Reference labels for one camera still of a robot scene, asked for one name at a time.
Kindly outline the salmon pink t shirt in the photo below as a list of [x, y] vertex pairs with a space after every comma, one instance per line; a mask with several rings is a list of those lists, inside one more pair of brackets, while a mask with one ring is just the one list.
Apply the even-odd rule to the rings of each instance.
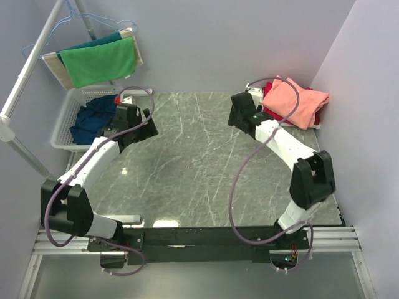
[[306, 130], [320, 125], [320, 109], [329, 100], [328, 93], [302, 88], [289, 78], [287, 82], [273, 80], [266, 83], [262, 104], [264, 111], [277, 120], [292, 112], [286, 123]]

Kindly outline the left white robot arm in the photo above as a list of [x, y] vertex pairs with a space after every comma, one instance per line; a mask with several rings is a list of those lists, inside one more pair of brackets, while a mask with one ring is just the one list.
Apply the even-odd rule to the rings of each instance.
[[153, 121], [154, 108], [139, 109], [136, 105], [117, 105], [114, 119], [100, 132], [89, 150], [58, 179], [47, 179], [40, 190], [41, 226], [50, 243], [59, 243], [52, 232], [74, 237], [102, 239], [110, 250], [120, 249], [125, 241], [122, 222], [97, 215], [88, 199], [87, 191], [96, 179], [122, 151], [132, 143], [157, 135]]

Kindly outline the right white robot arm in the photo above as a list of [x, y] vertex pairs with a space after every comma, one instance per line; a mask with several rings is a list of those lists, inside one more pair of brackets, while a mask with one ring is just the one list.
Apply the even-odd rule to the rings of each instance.
[[[336, 190], [331, 155], [326, 151], [316, 151], [301, 143], [285, 129], [281, 123], [266, 112], [259, 111], [249, 92], [231, 97], [231, 111], [228, 125], [240, 129], [260, 145], [240, 166], [234, 177], [228, 199], [228, 217], [236, 237], [249, 245], [274, 243], [286, 249], [296, 240], [295, 232], [309, 223], [313, 211]], [[278, 230], [265, 240], [250, 240], [238, 231], [233, 219], [233, 196], [239, 176], [247, 163], [264, 147], [272, 150], [291, 171], [289, 194], [291, 200], [284, 213], [278, 218]]]

